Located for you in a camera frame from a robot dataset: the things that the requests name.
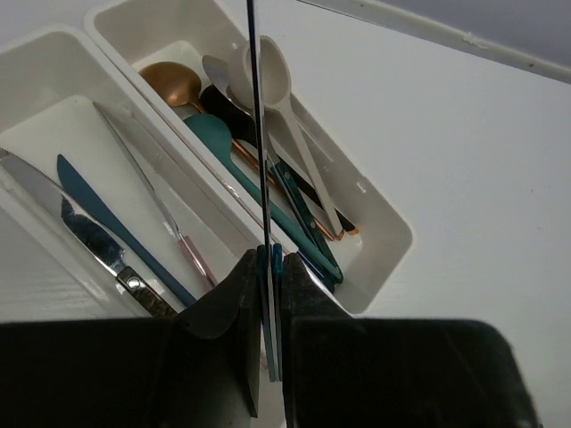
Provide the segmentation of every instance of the teal spoon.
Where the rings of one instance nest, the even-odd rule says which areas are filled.
[[[236,180],[246,189],[257,203],[261,203],[261,192],[248,176],[232,161],[232,134],[224,121],[211,114],[195,114],[184,120],[186,125],[198,136],[204,145],[226,167]],[[339,267],[333,264],[318,250],[307,238],[302,229],[280,209],[274,202],[270,202],[271,217],[284,230],[284,232],[316,263],[322,266],[335,279],[341,283],[343,275]]]

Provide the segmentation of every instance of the cutlery organizer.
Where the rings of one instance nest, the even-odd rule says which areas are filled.
[[[154,62],[180,62],[196,71],[206,88],[210,82],[201,64],[203,55],[228,61],[233,49],[244,41],[245,31],[241,31],[223,6],[214,0],[119,0],[90,11],[85,25],[88,35],[184,139],[192,153],[226,184],[227,190],[235,193],[244,215],[250,214],[257,227],[261,227],[261,209],[254,199],[138,75],[143,67]],[[335,206],[360,230],[357,235],[345,234],[343,240],[329,244],[344,274],[344,282],[337,285],[336,298],[348,311],[364,312],[412,245],[411,230],[353,164],[344,150],[351,142],[336,142],[295,95],[293,107]],[[302,163],[293,143],[285,137],[284,129],[270,122],[269,130],[279,154],[307,178],[299,168]],[[233,160],[257,182],[256,174],[234,154]],[[280,208],[286,206],[283,201],[278,202],[275,194],[271,198]],[[273,222],[272,234],[276,242],[282,243],[285,252],[297,250]]]
[[[161,213],[92,101],[131,111],[153,136],[137,135],[136,128],[124,132],[181,231],[193,240],[218,280],[226,277],[247,249],[261,242],[261,230],[253,220],[85,34],[54,26],[12,43],[0,53],[0,73],[0,97],[4,100],[0,147],[56,183],[56,158],[63,154],[144,247],[196,298],[208,290],[180,253]],[[10,199],[4,198],[3,208],[17,202],[16,206],[26,210],[31,218],[25,225],[28,232],[76,278],[77,292],[88,288],[91,297],[109,307],[115,317],[145,314],[69,230],[4,169],[0,169],[0,182],[2,196]],[[173,308],[182,309],[156,275],[123,246],[125,262]],[[57,293],[57,284],[45,287],[50,285]]]

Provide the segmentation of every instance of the black plastic piece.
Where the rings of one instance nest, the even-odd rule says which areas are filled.
[[[247,427],[257,413],[255,251],[174,319],[0,325],[0,426]]]
[[[252,250],[174,319],[0,325],[0,426],[250,426],[260,380],[255,273]],[[295,254],[277,300],[291,428],[538,426],[510,347],[489,325],[353,319]]]

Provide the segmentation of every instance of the copper utensil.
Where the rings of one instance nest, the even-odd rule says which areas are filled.
[[[181,107],[189,104],[200,113],[206,112],[200,102],[202,81],[198,74],[186,65],[178,62],[156,62],[143,68],[139,74],[169,107]],[[232,146],[250,168],[259,170],[258,159],[240,142],[233,139]],[[270,183],[283,194],[283,190],[277,185],[274,177],[271,177]],[[321,221],[315,218],[315,223],[329,241],[334,241],[334,236]]]

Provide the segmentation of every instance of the white plastic spoon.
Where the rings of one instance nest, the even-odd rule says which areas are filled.
[[[268,36],[260,37],[261,43],[261,83],[265,108],[281,116],[285,122],[287,130],[294,140],[295,146],[302,156],[303,164],[307,169],[313,187],[317,192],[323,210],[331,223],[336,236],[343,234],[343,227],[337,217],[335,205],[329,196],[329,192],[323,183],[319,170],[310,148],[305,142],[302,130],[300,129],[294,111],[292,110],[291,94],[292,79],[287,68],[286,59],[279,50],[276,42]],[[236,99],[245,107],[253,108],[252,89],[252,61],[250,46],[246,42],[240,45],[232,54],[228,63],[228,76],[230,80],[230,90]]]

